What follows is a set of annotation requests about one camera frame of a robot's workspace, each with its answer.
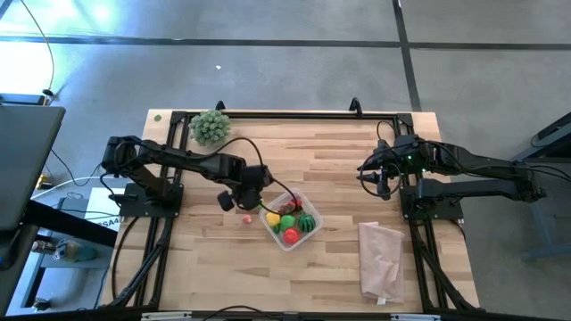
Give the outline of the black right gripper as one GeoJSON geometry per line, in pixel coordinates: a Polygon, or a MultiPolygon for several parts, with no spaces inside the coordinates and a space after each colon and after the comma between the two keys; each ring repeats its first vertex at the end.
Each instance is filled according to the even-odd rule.
{"type": "Polygon", "coordinates": [[[403,177],[407,172],[400,172],[395,165],[389,162],[389,152],[395,150],[407,158],[412,145],[411,140],[402,140],[397,145],[390,146],[384,139],[380,139],[377,143],[379,154],[369,155],[358,167],[358,170],[380,169],[380,173],[360,174],[357,178],[359,181],[377,185],[377,193],[380,198],[382,200],[390,200],[392,195],[401,188],[403,177]]]}

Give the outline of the clear plastic tupperware container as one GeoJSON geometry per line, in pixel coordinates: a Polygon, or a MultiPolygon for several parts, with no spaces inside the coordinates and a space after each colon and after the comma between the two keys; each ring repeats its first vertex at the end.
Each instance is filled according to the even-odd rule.
{"type": "Polygon", "coordinates": [[[310,200],[306,197],[306,195],[299,189],[294,189],[293,194],[294,195],[291,195],[289,192],[285,192],[282,195],[278,196],[272,202],[270,202],[268,204],[263,203],[263,210],[259,211],[259,219],[260,219],[261,223],[268,230],[270,237],[275,241],[275,243],[283,251],[292,251],[293,249],[297,248],[302,243],[308,241],[324,225],[323,218],[321,217],[319,212],[316,210],[316,208],[313,206],[313,204],[310,202],[310,200]],[[293,210],[291,208],[291,212],[286,214],[286,215],[293,215],[296,217],[296,223],[295,223],[294,228],[297,229],[298,232],[300,233],[300,240],[298,243],[296,243],[294,245],[288,245],[288,244],[283,242],[283,238],[282,238],[283,232],[281,230],[280,230],[279,234],[273,233],[273,231],[270,229],[269,225],[266,222],[265,216],[268,212],[279,214],[278,210],[279,210],[280,206],[285,205],[285,204],[289,205],[289,202],[291,201],[292,198],[300,198],[302,200],[302,209],[301,210],[293,210]],[[315,229],[309,233],[302,232],[298,227],[298,218],[303,214],[312,215],[316,221],[315,229]]]}

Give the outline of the potted green artificial plant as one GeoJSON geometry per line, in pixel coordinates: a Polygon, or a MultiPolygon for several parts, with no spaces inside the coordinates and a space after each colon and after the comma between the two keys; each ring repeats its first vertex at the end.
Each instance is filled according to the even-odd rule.
{"type": "Polygon", "coordinates": [[[202,111],[190,122],[193,139],[206,147],[223,144],[230,131],[230,118],[221,111],[202,111]]]}

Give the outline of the beige folded cloth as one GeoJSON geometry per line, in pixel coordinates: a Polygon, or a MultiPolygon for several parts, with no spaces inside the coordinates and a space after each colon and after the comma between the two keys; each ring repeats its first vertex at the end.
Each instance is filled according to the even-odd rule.
{"type": "Polygon", "coordinates": [[[403,304],[405,300],[404,234],[377,222],[359,223],[360,292],[377,302],[403,304]]]}

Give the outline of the white paper sign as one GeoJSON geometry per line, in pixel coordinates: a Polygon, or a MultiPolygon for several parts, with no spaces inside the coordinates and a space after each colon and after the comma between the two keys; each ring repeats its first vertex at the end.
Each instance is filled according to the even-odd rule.
{"type": "Polygon", "coordinates": [[[109,198],[104,187],[94,187],[88,198],[84,219],[118,232],[121,225],[120,207],[109,198]]]}

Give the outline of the blue-grey metal table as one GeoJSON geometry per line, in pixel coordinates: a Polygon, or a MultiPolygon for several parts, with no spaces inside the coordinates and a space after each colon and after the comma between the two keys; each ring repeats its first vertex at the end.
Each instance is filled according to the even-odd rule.
{"type": "Polygon", "coordinates": [[[548,197],[530,206],[541,246],[522,259],[571,256],[571,112],[532,135],[529,146],[511,157],[548,171],[548,197]]]}

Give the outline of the teal bottle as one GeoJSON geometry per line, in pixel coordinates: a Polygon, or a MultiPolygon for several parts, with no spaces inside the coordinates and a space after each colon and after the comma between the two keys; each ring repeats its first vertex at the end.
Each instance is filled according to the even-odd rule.
{"type": "Polygon", "coordinates": [[[97,258],[97,250],[71,239],[61,239],[55,247],[53,259],[64,262],[90,261],[97,258]]]}

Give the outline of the grey desk top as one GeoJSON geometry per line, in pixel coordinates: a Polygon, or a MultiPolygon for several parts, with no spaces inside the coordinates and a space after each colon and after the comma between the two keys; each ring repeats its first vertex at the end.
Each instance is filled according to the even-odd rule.
{"type": "Polygon", "coordinates": [[[19,225],[64,114],[63,107],[0,106],[0,232],[19,225]]]}

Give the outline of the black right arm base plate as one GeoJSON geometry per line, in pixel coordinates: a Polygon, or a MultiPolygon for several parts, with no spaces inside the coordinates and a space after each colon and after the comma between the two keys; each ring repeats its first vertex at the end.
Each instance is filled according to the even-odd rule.
{"type": "Polygon", "coordinates": [[[430,187],[406,186],[399,191],[402,215],[409,220],[461,219],[459,196],[450,196],[430,187]]]}

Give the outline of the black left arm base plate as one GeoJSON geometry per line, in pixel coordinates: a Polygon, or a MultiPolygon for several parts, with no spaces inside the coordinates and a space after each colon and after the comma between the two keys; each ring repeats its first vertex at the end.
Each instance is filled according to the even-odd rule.
{"type": "Polygon", "coordinates": [[[174,218],[181,208],[184,186],[167,189],[164,197],[151,196],[136,184],[127,184],[123,194],[118,194],[122,217],[174,218]]]}

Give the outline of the silver aluminium bracket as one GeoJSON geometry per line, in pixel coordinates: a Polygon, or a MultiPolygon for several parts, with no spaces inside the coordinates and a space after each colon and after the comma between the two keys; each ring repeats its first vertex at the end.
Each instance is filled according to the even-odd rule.
{"type": "Polygon", "coordinates": [[[140,321],[190,321],[191,311],[155,311],[143,313],[140,321]]]}
{"type": "Polygon", "coordinates": [[[438,315],[430,314],[391,314],[391,321],[442,321],[438,315]]]}

